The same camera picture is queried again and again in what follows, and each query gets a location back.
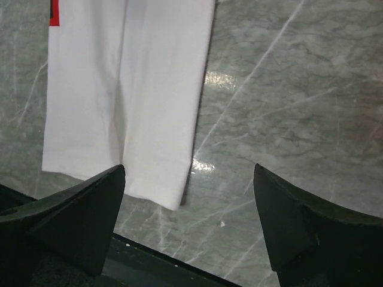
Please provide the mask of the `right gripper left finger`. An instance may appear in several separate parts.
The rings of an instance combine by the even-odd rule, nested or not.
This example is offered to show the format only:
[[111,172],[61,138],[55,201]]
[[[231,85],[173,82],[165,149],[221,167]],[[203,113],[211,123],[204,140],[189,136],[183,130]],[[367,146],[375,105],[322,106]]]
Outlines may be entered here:
[[39,200],[2,185],[1,286],[28,286],[43,254],[100,275],[124,187],[121,164]]

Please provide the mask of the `white t shirt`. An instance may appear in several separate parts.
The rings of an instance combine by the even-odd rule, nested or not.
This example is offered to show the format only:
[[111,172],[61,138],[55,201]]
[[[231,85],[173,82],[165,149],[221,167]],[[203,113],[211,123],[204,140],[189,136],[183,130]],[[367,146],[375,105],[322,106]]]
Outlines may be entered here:
[[122,164],[125,193],[179,208],[214,1],[51,1],[42,170]]

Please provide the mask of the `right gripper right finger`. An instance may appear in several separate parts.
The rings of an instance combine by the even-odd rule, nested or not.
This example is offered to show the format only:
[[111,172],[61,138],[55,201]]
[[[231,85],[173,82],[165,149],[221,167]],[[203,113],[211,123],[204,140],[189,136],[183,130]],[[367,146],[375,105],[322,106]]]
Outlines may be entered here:
[[259,164],[253,182],[281,286],[382,286],[382,218],[331,203]]

